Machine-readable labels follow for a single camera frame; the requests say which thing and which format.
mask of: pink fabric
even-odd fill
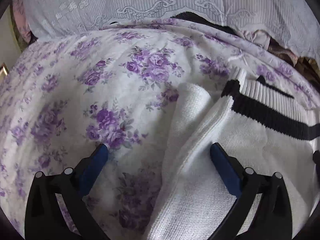
[[[23,39],[29,43],[31,40],[30,28],[26,19],[23,0],[12,0],[13,17]]]

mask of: floral blanket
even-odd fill
[[[191,82],[217,95],[235,66],[263,75],[306,108],[320,105],[318,93],[286,62],[188,21],[131,21],[32,44],[0,85],[4,213],[24,235],[34,174],[74,167],[102,142],[110,158],[83,200],[111,239],[141,238],[161,187],[177,86]]]

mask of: bed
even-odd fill
[[[34,174],[61,173],[102,142],[111,160],[84,202],[111,239],[141,239],[161,189],[181,83],[201,86],[215,102],[240,67],[305,109],[320,106],[316,89],[265,49],[170,18],[189,11],[238,32],[264,30],[295,54],[319,60],[320,25],[304,0],[261,0],[255,8],[255,0],[148,0],[151,7],[142,0],[23,1],[39,39],[0,84],[0,206],[22,236]],[[294,236],[316,203],[312,186],[303,214],[293,217]]]

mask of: blue gripper pad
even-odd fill
[[[108,160],[108,148],[105,145],[101,145],[99,150],[90,157],[91,161],[87,168],[83,171],[79,177],[79,191],[80,197],[89,194],[93,184],[99,176],[103,166]]]
[[[229,156],[219,143],[212,144],[210,147],[210,157],[229,193],[239,198],[242,193],[241,178],[232,167]]]

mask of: purple rose print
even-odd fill
[[[121,64],[129,71],[128,77],[135,73],[144,81],[145,85],[140,86],[139,90],[160,87],[161,83],[168,81],[170,72],[177,77],[184,73],[178,63],[169,60],[174,50],[163,48],[156,52],[151,51],[152,48],[135,46],[129,54],[131,61]]]
[[[18,195],[23,200],[25,200],[27,194],[23,189],[25,183],[24,171],[20,168],[20,166],[17,163],[15,164],[14,169],[16,171],[16,177],[14,180],[15,187],[17,189]]]
[[[0,124],[0,133],[7,133],[10,130],[11,121],[12,119],[8,115],[4,116]]]
[[[110,64],[113,59],[100,60],[94,67],[85,70],[78,78],[78,82],[89,86],[86,92],[93,92],[95,85],[101,81],[102,84],[107,84],[108,80],[114,75],[112,71],[105,71],[105,68]]]
[[[182,38],[176,37],[174,40],[172,40],[172,42],[187,48],[191,48],[194,46],[193,41],[188,37],[182,37]]]
[[[146,104],[146,109],[148,109],[150,112],[155,108],[157,110],[162,110],[165,112],[164,108],[169,103],[176,102],[178,100],[178,90],[173,88],[171,83],[166,83],[165,86],[166,90],[162,92],[160,95],[156,96],[157,101]]]
[[[70,55],[81,61],[86,60],[89,57],[91,49],[98,44],[99,38],[94,38],[91,41],[81,41]]]
[[[73,223],[73,220],[69,214],[69,211],[66,207],[66,204],[64,203],[63,201],[63,198],[62,198],[62,195],[57,195],[57,201],[58,201],[58,204],[59,204],[59,207],[60,207],[60,210],[61,210],[61,214],[65,220],[65,222],[67,223],[67,226],[69,228],[69,230],[71,232],[74,232],[76,234],[80,234],[78,229],[76,228],[76,225]]]
[[[275,71],[281,73],[285,77],[291,77],[293,75],[292,67],[288,64],[280,63],[279,67],[275,68]]]
[[[100,134],[98,133],[99,128],[96,128],[93,125],[89,125],[86,131],[86,135],[90,140],[98,140],[100,138]]]
[[[84,111],[85,117],[89,117],[90,114],[90,118],[96,120],[96,124],[91,123],[87,127],[86,137],[90,140],[100,140],[115,150],[121,146],[132,148],[132,144],[141,144],[139,131],[132,131],[134,119],[130,119],[131,110],[119,110],[117,104],[115,99],[112,109],[108,109],[108,103],[105,102],[99,111],[97,105],[91,105],[90,110]]]
[[[5,197],[5,191],[0,187],[0,197]]]
[[[35,76],[39,76],[43,72],[44,68],[41,65],[37,65],[33,73]]]
[[[151,21],[153,24],[167,24],[167,25],[177,25],[178,20],[174,18],[167,18],[167,19],[156,19]]]
[[[10,97],[9,102],[7,103],[7,106],[11,106],[13,101],[13,97]]]
[[[39,158],[38,158],[38,163],[40,164],[41,168],[44,169],[44,168],[47,168],[50,164],[50,156],[48,155],[41,155]]]
[[[59,85],[58,74],[48,74],[45,77],[46,82],[41,86],[42,91],[51,92]]]
[[[274,74],[263,64],[257,67],[256,74],[264,76],[264,78],[270,82],[274,82],[276,80]]]
[[[50,56],[51,52],[48,52],[43,55],[42,59],[47,59]]]
[[[127,70],[133,72],[133,73],[139,73],[140,72],[140,67],[142,67],[141,65],[139,65],[137,62],[135,61],[128,61],[127,62]]]
[[[46,172],[49,175],[52,172],[53,163],[62,166],[62,169],[67,166],[63,163],[63,158],[67,154],[68,152],[64,147],[61,147],[60,149],[50,149],[49,145],[44,145],[42,155],[34,161],[34,165],[30,166],[28,170],[31,172],[38,172],[46,169]]]
[[[2,154],[1,158],[0,158],[0,173],[3,175],[3,177],[5,178],[6,175],[5,173],[7,173],[7,169],[6,169],[6,166],[3,164],[3,160],[2,158],[5,156],[5,151],[4,153]]]
[[[10,91],[11,90],[11,86],[10,86],[10,82],[11,82],[11,76],[12,75],[7,75],[4,77],[3,81],[0,82],[0,98],[3,96],[3,94],[6,91]]]
[[[218,37],[215,37],[212,35],[207,35],[207,34],[204,34],[204,37],[207,38],[208,40],[214,41],[215,43],[218,43],[224,47],[231,46],[229,43],[226,43],[225,41],[219,39]]]
[[[137,32],[124,32],[124,33],[117,33],[115,40],[118,40],[119,43],[123,43],[126,41],[131,41],[133,39],[144,39],[147,38],[147,36],[142,35],[141,33],[137,33]]]
[[[58,63],[58,60],[57,60],[57,59],[51,61],[51,62],[50,62],[50,67],[53,67],[56,63]]]
[[[145,79],[150,77],[152,81],[163,83],[169,79],[169,72],[166,68],[150,65],[143,71],[142,77]]]
[[[97,64],[96,64],[96,66],[98,66],[98,67],[104,67],[105,65],[107,64],[107,62],[105,61],[105,60],[100,60]]]
[[[68,44],[69,41],[61,42],[53,53],[59,55]]]
[[[111,127],[113,130],[113,128],[117,126],[115,125],[117,123],[117,118],[114,113],[106,109],[102,109],[97,113],[97,121],[100,129],[106,130]]]
[[[83,75],[82,81],[84,84],[88,86],[94,86],[100,80],[100,75],[101,75],[101,72],[99,70],[98,71],[88,70]]]
[[[19,74],[19,76],[22,76],[22,74],[27,70],[26,66],[24,64],[20,64],[17,68],[16,71]]]
[[[62,131],[67,129],[63,118],[58,118],[66,104],[67,101],[61,100],[43,107],[31,129],[31,134],[34,136],[36,143],[49,143],[54,133],[59,136]]]
[[[291,67],[287,63],[280,63],[277,68],[274,68],[274,73],[277,74],[280,78],[286,80],[288,83],[291,83],[293,85],[293,88],[296,92],[301,91],[305,94],[307,100],[308,100],[308,106],[312,107],[312,97],[313,93],[311,90],[310,84],[303,84],[301,82],[296,83],[292,80],[293,77],[293,67]]]
[[[100,201],[100,199],[90,197],[90,196],[83,198],[83,202],[85,203],[85,205],[89,211],[93,211],[94,208],[96,207],[96,205],[99,203],[99,201]]]
[[[220,57],[217,59],[209,59],[197,54],[196,59],[203,63],[200,65],[200,72],[204,75],[208,75],[210,79],[213,79],[214,76],[227,77],[230,73],[228,66]]]
[[[25,122],[22,126],[21,124],[18,124],[11,130],[12,136],[18,146],[22,144],[23,139],[26,137],[26,130],[28,126],[29,123]]]
[[[150,221],[156,198],[160,191],[160,179],[150,168],[139,169],[136,175],[123,173],[116,199],[121,208],[110,214],[118,218],[123,228],[143,233]]]

